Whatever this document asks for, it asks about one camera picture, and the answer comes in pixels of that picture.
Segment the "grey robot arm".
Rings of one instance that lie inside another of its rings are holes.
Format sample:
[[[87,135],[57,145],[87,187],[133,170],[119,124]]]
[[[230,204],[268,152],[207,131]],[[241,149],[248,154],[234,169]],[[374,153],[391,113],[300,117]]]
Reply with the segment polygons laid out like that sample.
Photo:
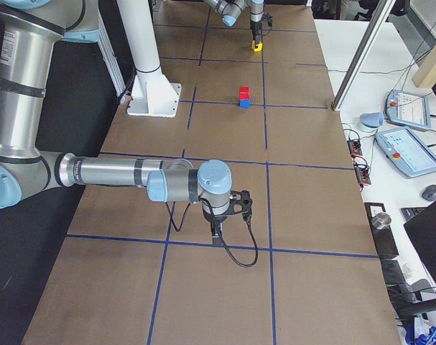
[[[205,0],[210,8],[221,15],[222,22],[232,27],[244,10],[250,8],[250,28],[252,31],[252,49],[254,52],[262,51],[262,22],[264,16],[264,0]]]
[[[96,156],[106,138],[117,98],[96,43],[58,42],[38,131],[41,149]],[[59,241],[82,195],[74,186],[47,191],[0,210],[0,249]]]

